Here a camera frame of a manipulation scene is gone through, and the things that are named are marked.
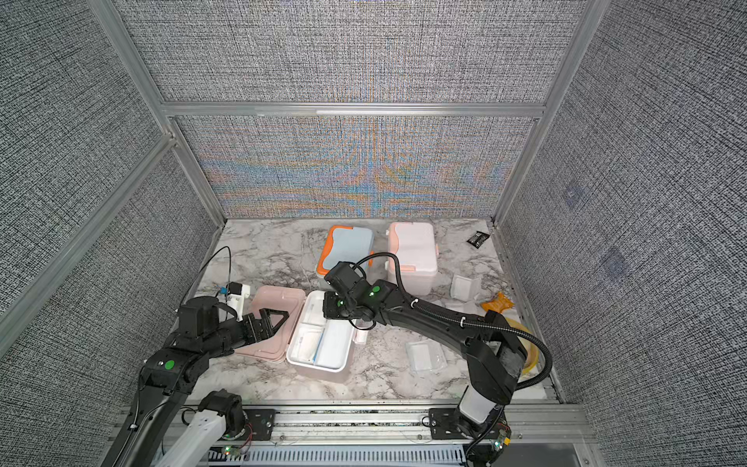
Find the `pink white medicine box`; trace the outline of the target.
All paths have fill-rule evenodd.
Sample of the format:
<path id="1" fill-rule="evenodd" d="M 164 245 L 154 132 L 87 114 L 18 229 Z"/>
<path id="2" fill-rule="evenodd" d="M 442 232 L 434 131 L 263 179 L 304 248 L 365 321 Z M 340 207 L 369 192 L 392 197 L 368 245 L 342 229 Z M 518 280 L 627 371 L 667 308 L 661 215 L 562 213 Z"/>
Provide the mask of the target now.
<path id="1" fill-rule="evenodd" d="M 323 316 L 323 299 L 323 291 L 312 291 L 307 294 L 301 289 L 260 287 L 251 303 L 244 307 L 243 314 L 257 316 L 260 309 L 277 309 L 288 311 L 290 317 L 274 337 L 239 348 L 236 353 L 270 363 L 285 361 L 301 376 L 330 383 L 345 383 L 353 362 L 354 338 L 357 333 L 354 327 L 345 367 L 339 372 L 334 372 L 313 365 L 325 325 L 329 321 Z"/>

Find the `blue orange medicine box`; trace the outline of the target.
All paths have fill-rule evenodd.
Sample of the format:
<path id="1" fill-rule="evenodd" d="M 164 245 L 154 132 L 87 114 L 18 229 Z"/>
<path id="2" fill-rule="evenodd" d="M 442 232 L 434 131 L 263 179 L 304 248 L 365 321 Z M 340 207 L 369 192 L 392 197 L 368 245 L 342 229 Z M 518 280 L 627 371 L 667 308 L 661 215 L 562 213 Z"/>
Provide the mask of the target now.
<path id="1" fill-rule="evenodd" d="M 373 253 L 375 233 L 368 228 L 334 225 L 330 227 L 316 273 L 324 277 L 339 262 L 357 263 Z"/>

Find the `white pink medicine chest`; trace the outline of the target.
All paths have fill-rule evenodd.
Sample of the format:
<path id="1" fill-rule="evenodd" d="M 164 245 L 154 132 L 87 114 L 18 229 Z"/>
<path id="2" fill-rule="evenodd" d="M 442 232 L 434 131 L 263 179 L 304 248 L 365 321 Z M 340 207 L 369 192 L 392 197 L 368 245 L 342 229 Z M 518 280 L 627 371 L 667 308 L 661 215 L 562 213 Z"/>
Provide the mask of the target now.
<path id="1" fill-rule="evenodd" d="M 416 297 L 429 295 L 438 274 L 438 247 L 432 224 L 395 222 L 387 230 L 388 251 L 399 259 L 404 288 Z"/>

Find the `clear plastic gauze box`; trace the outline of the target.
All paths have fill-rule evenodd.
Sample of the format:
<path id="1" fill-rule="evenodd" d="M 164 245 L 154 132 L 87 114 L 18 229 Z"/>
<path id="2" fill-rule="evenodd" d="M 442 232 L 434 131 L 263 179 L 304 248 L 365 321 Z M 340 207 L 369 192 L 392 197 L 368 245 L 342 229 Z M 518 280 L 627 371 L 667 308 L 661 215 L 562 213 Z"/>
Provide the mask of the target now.
<path id="1" fill-rule="evenodd" d="M 472 302 L 478 299 L 482 291 L 482 279 L 470 278 L 455 274 L 451 282 L 451 297 L 461 302 Z"/>

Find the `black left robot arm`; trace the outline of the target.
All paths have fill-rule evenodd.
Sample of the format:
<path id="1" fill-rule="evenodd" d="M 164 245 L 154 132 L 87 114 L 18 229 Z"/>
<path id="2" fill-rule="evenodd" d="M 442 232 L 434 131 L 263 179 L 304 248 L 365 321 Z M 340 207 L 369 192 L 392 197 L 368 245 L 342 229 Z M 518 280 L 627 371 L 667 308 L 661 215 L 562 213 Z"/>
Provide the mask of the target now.
<path id="1" fill-rule="evenodd" d="M 210 361 L 273 338 L 289 317 L 287 311 L 261 309 L 259 316 L 240 318 L 212 296 L 186 301 L 178 309 L 177 329 L 139 370 L 132 407 L 102 464 L 150 465 Z"/>

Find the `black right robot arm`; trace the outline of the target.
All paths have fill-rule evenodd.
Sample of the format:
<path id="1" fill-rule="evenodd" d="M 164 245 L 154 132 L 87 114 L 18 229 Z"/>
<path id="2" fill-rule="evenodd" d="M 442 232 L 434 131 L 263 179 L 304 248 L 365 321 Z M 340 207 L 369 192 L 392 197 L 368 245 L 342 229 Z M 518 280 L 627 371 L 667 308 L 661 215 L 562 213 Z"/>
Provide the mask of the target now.
<path id="1" fill-rule="evenodd" d="M 467 439 L 484 439 L 501 423 L 515 392 L 542 383 L 552 371 L 550 348 L 500 313 L 458 313 L 416 297 L 406 289 L 393 253 L 339 262 L 324 280 L 332 287 L 323 302 L 326 319 L 352 326 L 363 321 L 369 330 L 404 328 L 461 355 L 469 383 L 451 418 Z"/>

